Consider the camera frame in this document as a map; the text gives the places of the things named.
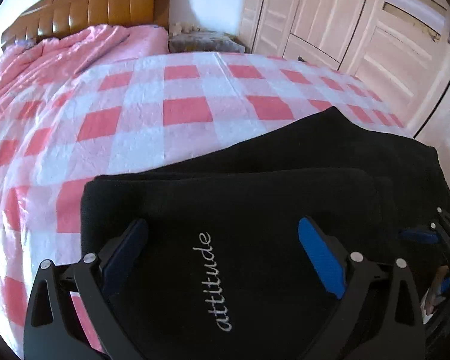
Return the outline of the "black pants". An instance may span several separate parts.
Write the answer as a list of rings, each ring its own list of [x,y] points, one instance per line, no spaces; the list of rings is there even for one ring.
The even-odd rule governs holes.
[[[435,149],[330,107],[199,158],[96,177],[81,247],[98,252],[139,221],[105,296],[146,358],[298,359],[339,302],[300,221],[386,263],[437,208],[450,212],[450,189]]]

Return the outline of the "pink wooden wardrobe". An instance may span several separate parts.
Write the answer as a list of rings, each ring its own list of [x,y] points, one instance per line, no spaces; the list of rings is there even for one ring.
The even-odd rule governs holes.
[[[431,146],[450,138],[446,0],[244,0],[239,39],[251,53],[336,72],[319,109],[404,127]]]

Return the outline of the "pink checkered bed sheet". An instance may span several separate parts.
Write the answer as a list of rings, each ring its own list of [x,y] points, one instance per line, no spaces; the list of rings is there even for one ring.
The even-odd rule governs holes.
[[[403,135],[354,76],[232,53],[156,55],[90,67],[15,68],[0,91],[0,334],[23,352],[26,303],[46,258],[80,258],[80,199],[95,176],[221,150],[329,107]]]

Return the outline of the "pink quilt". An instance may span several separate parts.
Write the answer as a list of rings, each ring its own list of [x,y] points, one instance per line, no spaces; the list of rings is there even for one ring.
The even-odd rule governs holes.
[[[0,101],[22,87],[77,77],[93,65],[167,54],[168,40],[161,26],[100,24],[36,45],[17,43],[0,57]]]

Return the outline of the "bedside table with cloth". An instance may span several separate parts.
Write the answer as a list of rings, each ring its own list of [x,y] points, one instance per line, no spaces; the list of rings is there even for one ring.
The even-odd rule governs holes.
[[[170,26],[168,46],[170,53],[246,52],[246,46],[231,34],[208,31],[182,22]]]

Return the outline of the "brown leather headboard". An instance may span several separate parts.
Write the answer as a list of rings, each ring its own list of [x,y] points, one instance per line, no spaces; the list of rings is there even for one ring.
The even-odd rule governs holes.
[[[16,41],[62,39],[99,24],[169,27],[170,0],[40,0],[1,35],[4,50]]]

